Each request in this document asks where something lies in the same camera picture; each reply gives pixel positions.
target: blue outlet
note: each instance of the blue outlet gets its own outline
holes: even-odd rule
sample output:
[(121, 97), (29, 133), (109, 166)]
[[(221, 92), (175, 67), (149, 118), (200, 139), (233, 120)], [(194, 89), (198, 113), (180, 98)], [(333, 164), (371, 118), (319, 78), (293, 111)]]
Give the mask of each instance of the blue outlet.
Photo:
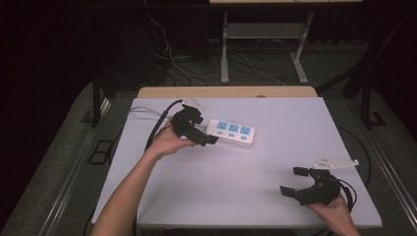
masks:
[(217, 129), (226, 130), (227, 129), (227, 125), (228, 124), (226, 122), (219, 121), (217, 123)]
[(240, 134), (243, 134), (243, 135), (251, 134), (251, 128), (242, 126), (242, 129), (240, 129)]
[(231, 132), (237, 132), (239, 130), (239, 126), (235, 124), (230, 124), (229, 131)]

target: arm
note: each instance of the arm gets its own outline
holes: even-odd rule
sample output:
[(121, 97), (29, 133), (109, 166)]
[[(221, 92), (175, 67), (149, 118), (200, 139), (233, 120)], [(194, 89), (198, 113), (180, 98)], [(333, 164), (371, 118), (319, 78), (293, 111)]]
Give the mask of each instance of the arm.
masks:
[(156, 163), (178, 149), (193, 146), (179, 139), (168, 121), (131, 172), (114, 191), (92, 230), (91, 235), (128, 235), (149, 176)]
[(341, 236), (360, 235), (350, 216), (346, 201), (341, 195), (327, 206), (314, 204), (307, 207), (315, 211), (335, 234)]

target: power strip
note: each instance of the power strip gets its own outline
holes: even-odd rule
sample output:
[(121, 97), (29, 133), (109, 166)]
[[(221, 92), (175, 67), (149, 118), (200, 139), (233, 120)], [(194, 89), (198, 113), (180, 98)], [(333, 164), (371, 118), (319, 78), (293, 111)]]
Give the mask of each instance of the power strip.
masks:
[(231, 122), (209, 120), (206, 133), (219, 137), (221, 141), (244, 147), (250, 147), (255, 142), (255, 129), (253, 127)]

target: floor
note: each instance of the floor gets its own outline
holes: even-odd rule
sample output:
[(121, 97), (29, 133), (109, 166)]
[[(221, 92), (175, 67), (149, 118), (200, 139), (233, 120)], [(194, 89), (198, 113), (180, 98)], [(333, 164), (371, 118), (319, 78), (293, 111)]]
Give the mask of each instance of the floor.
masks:
[[(174, 50), (174, 60), (178, 67), (171, 65), (167, 69), (166, 80), (159, 86), (222, 86), (218, 64), (220, 50), (217, 43), (213, 42), (212, 56), (208, 61), (194, 60)], [(289, 52), (295, 46), (293, 41), (274, 41), (267, 44), (259, 41), (252, 41), (250, 44), (239, 40), (231, 42), (228, 48), (229, 85), (299, 85), (289, 60)], [(365, 42), (308, 43), (301, 62), (309, 86), (316, 88), (352, 67), (362, 57), (367, 46)], [(407, 215), (404, 210), (407, 209), (408, 199), (417, 199), (417, 190), (414, 187), (417, 179), (417, 172), (414, 171), (414, 166), (417, 166), (416, 141), (376, 92), (372, 94), (372, 111), (379, 112), (387, 125), (367, 130), (359, 120), (361, 97), (358, 95), (355, 99), (344, 99), (340, 94), (344, 84), (345, 82), (339, 83), (322, 92), (320, 96), (325, 99), (349, 154), (360, 161), (361, 165), (357, 170), (364, 182), (367, 182), (371, 170), (368, 192), (382, 217), (384, 227), (361, 229), (361, 234), (417, 235), (415, 222), (409, 220), (409, 212)], [(92, 108), (91, 86), (87, 86), (80, 93), (1, 236), (89, 234), (90, 215), (100, 195), (110, 166), (109, 160), (116, 150), (131, 102), (137, 93), (137, 90), (125, 89), (120, 90), (115, 98), (105, 99), (101, 107), (102, 119), (95, 128), (88, 122)], [(89, 159), (99, 142), (104, 144), (99, 149), (104, 152), (107, 150), (107, 153), (93, 156), (93, 161), (105, 162), (91, 164)], [(113, 147), (108, 145), (111, 142), (114, 143)], [(391, 180), (387, 165), (393, 167), (400, 182)], [(403, 186), (407, 190), (406, 194), (399, 194), (398, 189), (401, 188), (398, 186)], [(296, 230), (294, 233), (318, 235), (316, 233), (320, 230)], [(292, 232), (241, 230), (223, 231), (221, 235), (278, 233), (290, 235)], [(162, 234), (211, 235), (208, 231), (164, 230), (150, 233)]]

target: gray floor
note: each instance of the gray floor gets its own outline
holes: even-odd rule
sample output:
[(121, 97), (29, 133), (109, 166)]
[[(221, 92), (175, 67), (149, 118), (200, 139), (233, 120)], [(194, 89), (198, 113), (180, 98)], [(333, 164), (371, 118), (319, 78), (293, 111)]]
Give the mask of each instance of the gray floor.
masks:
[[(278, 82), (254, 72), (253, 68), (248, 66), (236, 52), (246, 55), (264, 74), (286, 85), (299, 85), (288, 56), (295, 46), (294, 42), (288, 41), (278, 41), (267, 46), (248, 46), (238, 41), (234, 42), (229, 46), (230, 85), (279, 86)], [(219, 50), (216, 45), (213, 48), (213, 56), (209, 62), (178, 64), (184, 66), (184, 72), (199, 83), (221, 86), (219, 66), (216, 66), (219, 60)], [(309, 85), (317, 87), (349, 69), (361, 58), (366, 48), (367, 44), (361, 42), (341, 42), (336, 45), (307, 44), (301, 62), (309, 79)], [(175, 79), (167, 78), (166, 86), (173, 86), (174, 82), (176, 86), (180, 86), (181, 83), (187, 85), (189, 82), (177, 70), (170, 69), (168, 73), (174, 75)], [(191, 83), (193, 86), (201, 85), (193, 81)], [(325, 98), (334, 123), (350, 133), (340, 129), (340, 135), (350, 155), (361, 163), (357, 168), (364, 181), (368, 175), (368, 165), (372, 166), (368, 191), (384, 225), (383, 228), (361, 229), (361, 233), (379, 236), (416, 235), (379, 161), (379, 156), (386, 156), (411, 198), (417, 199), (417, 190), (414, 187), (417, 179), (417, 172), (414, 171), (414, 167), (417, 166), (416, 141), (376, 92), (372, 95), (372, 110), (379, 112), (387, 125), (376, 127), (372, 131), (366, 130), (358, 118), (360, 96), (353, 100), (344, 99), (340, 94), (343, 85), (344, 83), (340, 83), (325, 91), (321, 96)], [(88, 86), (83, 90), (74, 102), (61, 130), (1, 233), (2, 236), (83, 235), (86, 222), (95, 207), (109, 169), (108, 162), (104, 165), (90, 165), (87, 164), (87, 160), (99, 140), (117, 138), (123, 129), (129, 107), (136, 95), (135, 90), (120, 91), (116, 98), (103, 106), (103, 118), (98, 126), (92, 129), (89, 123), (82, 122), (85, 114), (91, 111), (91, 87)], [(371, 163), (352, 134), (366, 147)], [(87, 224), (87, 233), (90, 228), (91, 225)], [(297, 233), (313, 235), (316, 231), (317, 229), (304, 230)], [(201, 235), (200, 233), (192, 232), (190, 235)], [(278, 235), (277, 233), (278, 231), (257, 231), (252, 232), (251, 235)], [(184, 235), (184, 233), (177, 232), (177, 235)]]

